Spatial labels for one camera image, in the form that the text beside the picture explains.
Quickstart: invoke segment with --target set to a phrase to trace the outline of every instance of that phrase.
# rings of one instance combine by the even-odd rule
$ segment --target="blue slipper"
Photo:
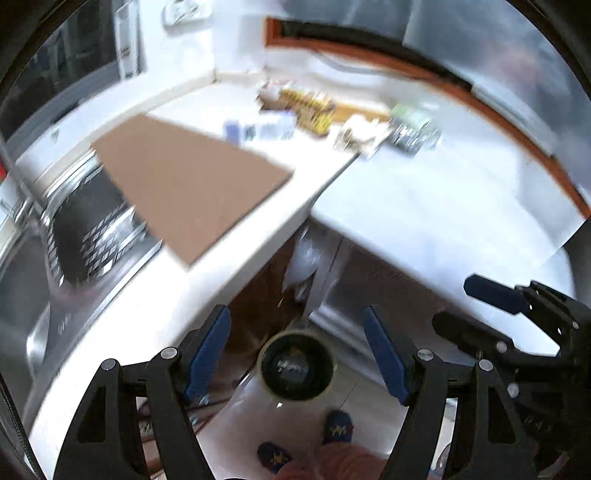
[[[256,451],[263,467],[275,475],[279,473],[281,467],[291,462],[291,455],[287,450],[271,442],[261,443]]]
[[[351,443],[353,437],[353,421],[347,412],[333,410],[326,417],[324,424],[324,440],[322,445],[333,442]]]

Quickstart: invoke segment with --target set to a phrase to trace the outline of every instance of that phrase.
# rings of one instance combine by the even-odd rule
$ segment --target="leg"
[[[324,480],[378,480],[386,459],[351,445],[353,422],[348,413],[335,410],[326,417],[324,441],[317,453]]]
[[[318,478],[309,462],[292,460],[285,449],[274,443],[262,443],[257,453],[262,465],[276,474],[276,480],[317,480]]]

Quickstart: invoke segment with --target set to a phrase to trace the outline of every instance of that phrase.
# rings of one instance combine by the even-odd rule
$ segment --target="blue finger pad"
[[[373,309],[367,308],[365,315],[365,336],[374,353],[379,371],[386,383],[388,392],[405,405],[410,397],[406,387],[406,370],[396,349],[388,339],[388,335],[375,315]]]
[[[222,350],[230,337],[232,318],[230,309],[225,307],[218,315],[211,330],[203,340],[189,367],[189,381],[184,395],[191,403],[207,393],[207,383],[213,374]]]

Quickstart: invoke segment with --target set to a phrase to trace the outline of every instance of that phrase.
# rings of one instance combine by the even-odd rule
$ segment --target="window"
[[[90,0],[45,41],[0,106],[0,131],[18,158],[47,128],[120,80],[113,18],[124,0]]]

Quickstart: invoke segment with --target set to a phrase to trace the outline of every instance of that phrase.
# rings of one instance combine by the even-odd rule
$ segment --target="white countertop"
[[[442,142],[416,157],[383,145],[358,159],[319,197],[315,220],[405,271],[530,352],[557,345],[524,316],[469,298],[473,273],[510,286],[535,279],[574,297],[569,259],[491,167],[494,144]]]
[[[230,118],[256,115],[256,89],[214,84],[167,103],[150,115],[213,135]],[[100,363],[144,362],[228,303],[308,217],[322,190],[350,163],[352,153],[298,131],[288,141],[249,147],[294,171],[292,178],[190,268],[164,246],[115,297],[62,365],[40,408],[31,444],[48,478],[74,412]]]

